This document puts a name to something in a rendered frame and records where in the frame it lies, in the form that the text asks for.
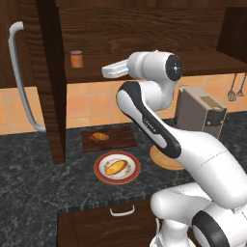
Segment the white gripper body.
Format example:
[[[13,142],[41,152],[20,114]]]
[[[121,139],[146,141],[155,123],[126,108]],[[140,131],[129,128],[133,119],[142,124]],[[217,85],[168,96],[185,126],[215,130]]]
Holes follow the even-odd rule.
[[[119,78],[128,75],[129,68],[127,67],[127,60],[122,60],[117,63],[104,66],[101,72],[104,78]]]

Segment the orange jam jar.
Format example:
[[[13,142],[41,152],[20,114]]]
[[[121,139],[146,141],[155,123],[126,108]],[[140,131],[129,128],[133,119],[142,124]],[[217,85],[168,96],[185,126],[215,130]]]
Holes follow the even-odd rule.
[[[74,50],[70,52],[71,66],[75,69],[83,67],[83,56],[80,50]]]

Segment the dark wood cabinet door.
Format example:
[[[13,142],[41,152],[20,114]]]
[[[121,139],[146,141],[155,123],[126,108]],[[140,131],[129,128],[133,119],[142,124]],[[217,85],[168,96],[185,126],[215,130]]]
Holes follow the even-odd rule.
[[[228,7],[217,50],[247,64],[247,7]]]
[[[17,0],[54,164],[66,161],[67,79],[56,0]]]

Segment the dark wood cutting board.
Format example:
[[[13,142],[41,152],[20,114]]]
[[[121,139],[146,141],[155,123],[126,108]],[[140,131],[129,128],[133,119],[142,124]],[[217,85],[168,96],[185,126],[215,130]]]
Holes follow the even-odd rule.
[[[89,137],[95,132],[102,132],[107,134],[109,136],[109,140],[105,142],[91,141]],[[81,136],[83,152],[105,151],[137,146],[135,136],[130,126],[83,130],[81,132]]]

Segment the brown croissant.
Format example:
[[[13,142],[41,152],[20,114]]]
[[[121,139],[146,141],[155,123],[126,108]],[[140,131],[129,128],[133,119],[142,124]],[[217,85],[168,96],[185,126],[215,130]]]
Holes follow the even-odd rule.
[[[94,142],[105,142],[109,140],[109,136],[102,132],[93,133],[89,139]]]

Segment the grey toaster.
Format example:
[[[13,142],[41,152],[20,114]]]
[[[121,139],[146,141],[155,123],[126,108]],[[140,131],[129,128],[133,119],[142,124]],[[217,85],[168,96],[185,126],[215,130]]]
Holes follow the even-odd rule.
[[[179,129],[203,131],[219,138],[227,107],[201,87],[181,86],[175,113]]]

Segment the yellow oval pastry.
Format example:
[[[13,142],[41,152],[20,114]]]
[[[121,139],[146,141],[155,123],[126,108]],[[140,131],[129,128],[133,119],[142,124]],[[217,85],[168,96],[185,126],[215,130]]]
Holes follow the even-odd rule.
[[[118,160],[111,164],[105,171],[107,176],[115,175],[121,172],[127,166],[127,162],[125,160]]]

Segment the round tan wooden trivet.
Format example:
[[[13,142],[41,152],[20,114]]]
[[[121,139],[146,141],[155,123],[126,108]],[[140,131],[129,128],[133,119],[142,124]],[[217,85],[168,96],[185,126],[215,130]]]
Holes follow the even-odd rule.
[[[175,159],[164,155],[156,146],[151,147],[150,156],[152,161],[163,169],[171,171],[179,171],[184,169],[184,167],[180,165]]]

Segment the red rimmed white plate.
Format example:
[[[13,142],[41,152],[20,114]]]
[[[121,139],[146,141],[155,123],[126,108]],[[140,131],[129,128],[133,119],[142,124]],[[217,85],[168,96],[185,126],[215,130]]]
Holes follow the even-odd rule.
[[[127,166],[119,173],[107,176],[106,169],[118,160],[125,160]],[[100,156],[94,166],[96,176],[109,184],[125,184],[136,179],[141,171],[139,160],[131,153],[126,151],[109,151]]]

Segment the hanging grey slotted spatula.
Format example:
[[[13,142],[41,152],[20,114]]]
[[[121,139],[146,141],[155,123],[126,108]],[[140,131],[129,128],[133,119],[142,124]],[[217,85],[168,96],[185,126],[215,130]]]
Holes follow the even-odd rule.
[[[235,94],[235,92],[233,91],[233,86],[234,86],[236,77],[237,77],[237,74],[235,74],[235,75],[233,76],[233,83],[232,83],[232,85],[231,85],[230,90],[228,91],[228,101],[236,101],[236,94]]]

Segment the hanging grey utensil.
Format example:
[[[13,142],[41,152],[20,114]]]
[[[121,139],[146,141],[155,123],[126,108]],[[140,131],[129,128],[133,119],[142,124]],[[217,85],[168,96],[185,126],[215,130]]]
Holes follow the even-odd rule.
[[[244,96],[244,94],[243,94],[243,87],[244,87],[246,78],[247,78],[247,72],[244,73],[244,77],[243,77],[243,81],[241,83],[240,89],[239,89],[239,91],[236,94],[237,96]]]

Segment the dark wood drawer front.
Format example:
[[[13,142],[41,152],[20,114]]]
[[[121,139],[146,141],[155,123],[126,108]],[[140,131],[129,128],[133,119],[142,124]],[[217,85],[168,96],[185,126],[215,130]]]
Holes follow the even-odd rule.
[[[113,217],[135,206],[125,217]],[[156,235],[150,200],[61,213],[58,217],[57,247],[150,247]]]

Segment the dark wood wall cabinet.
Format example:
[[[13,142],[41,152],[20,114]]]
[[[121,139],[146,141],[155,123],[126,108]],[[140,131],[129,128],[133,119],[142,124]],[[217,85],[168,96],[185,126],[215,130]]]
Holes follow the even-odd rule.
[[[101,68],[136,51],[168,51],[185,76],[244,72],[247,64],[217,50],[225,11],[247,0],[56,0],[69,83],[97,82]],[[80,50],[83,67],[71,66]]]

